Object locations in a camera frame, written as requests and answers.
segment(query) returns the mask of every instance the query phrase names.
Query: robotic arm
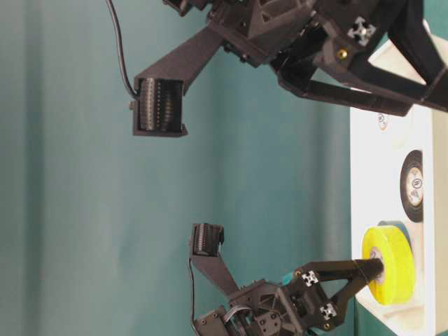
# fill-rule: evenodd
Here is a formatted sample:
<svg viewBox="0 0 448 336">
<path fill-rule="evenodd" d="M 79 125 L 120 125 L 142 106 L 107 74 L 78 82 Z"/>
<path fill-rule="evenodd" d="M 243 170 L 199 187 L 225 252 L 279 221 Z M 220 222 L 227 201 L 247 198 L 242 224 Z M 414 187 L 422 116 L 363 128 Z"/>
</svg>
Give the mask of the robotic arm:
<svg viewBox="0 0 448 336">
<path fill-rule="evenodd" d="M 192 279 L 192 327 L 196 336 L 305 336 L 330 331 L 343 324 L 347 303 L 384 269 L 380 259 L 311 262 L 283 278 L 283 282 L 255 281 L 239 288 L 225 266 L 219 248 L 224 229 L 210 224 L 193 225 L 189 268 Z M 193 265 L 229 300 L 224 306 L 194 319 Z M 346 279 L 332 297 L 325 281 Z"/>
<path fill-rule="evenodd" d="M 270 65 L 280 86 L 298 97 L 396 116 L 413 104 L 448 111 L 447 67 L 424 28 L 424 0 L 163 2 L 181 16 L 192 8 L 210 11 L 202 31 L 135 77 L 135 135 L 187 134 L 182 97 L 220 47 L 253 67 Z M 368 62 L 386 34 L 425 84 Z M 319 68 L 359 90 L 313 80 Z"/>
</svg>

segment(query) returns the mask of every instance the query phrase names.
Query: green fabric curtain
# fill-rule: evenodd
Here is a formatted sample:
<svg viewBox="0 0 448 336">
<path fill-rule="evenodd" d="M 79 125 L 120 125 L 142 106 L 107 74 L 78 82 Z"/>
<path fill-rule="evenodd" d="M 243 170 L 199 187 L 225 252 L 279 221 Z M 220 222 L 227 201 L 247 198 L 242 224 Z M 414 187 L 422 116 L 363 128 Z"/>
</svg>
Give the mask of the green fabric curtain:
<svg viewBox="0 0 448 336">
<path fill-rule="evenodd" d="M 443 36 L 448 3 L 426 3 Z M 116 6 L 131 75 L 204 22 Z M 350 258 L 348 109 L 267 67 L 220 53 L 185 99 L 190 136 L 133 137 L 105 3 L 4 0 L 0 81 L 2 335 L 191 335 L 192 223 L 225 226 L 240 285 Z M 197 313 L 220 304 L 197 275 Z M 354 334 L 353 311 L 331 335 Z"/>
</svg>

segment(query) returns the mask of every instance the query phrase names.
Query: screw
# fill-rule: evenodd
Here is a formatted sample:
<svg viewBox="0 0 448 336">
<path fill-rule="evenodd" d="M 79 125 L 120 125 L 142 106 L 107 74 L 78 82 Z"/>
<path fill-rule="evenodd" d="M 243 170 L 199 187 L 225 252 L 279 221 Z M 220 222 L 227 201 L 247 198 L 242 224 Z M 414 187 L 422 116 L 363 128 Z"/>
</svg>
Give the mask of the screw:
<svg viewBox="0 0 448 336">
<path fill-rule="evenodd" d="M 337 52 L 337 58 L 340 60 L 345 60 L 349 56 L 349 52 L 345 49 L 339 49 Z"/>
</svg>

